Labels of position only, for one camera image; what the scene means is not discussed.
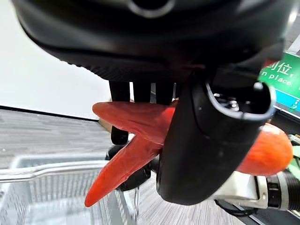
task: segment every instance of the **wire basket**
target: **wire basket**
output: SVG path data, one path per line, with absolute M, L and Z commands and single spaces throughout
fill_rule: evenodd
M 104 154 L 16 158 L 0 170 L 0 225 L 135 225 L 127 193 L 112 191 L 90 208 L 84 198 Z

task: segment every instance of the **toy pepper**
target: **toy pepper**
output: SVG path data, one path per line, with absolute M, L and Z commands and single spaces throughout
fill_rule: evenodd
M 85 199 L 90 207 L 156 157 L 164 145 L 175 107 L 151 103 L 97 103 L 93 111 L 115 127 L 136 134 L 101 170 Z M 236 169 L 251 175 L 272 175 L 293 158 L 292 145 L 278 127 L 266 123 L 255 144 Z

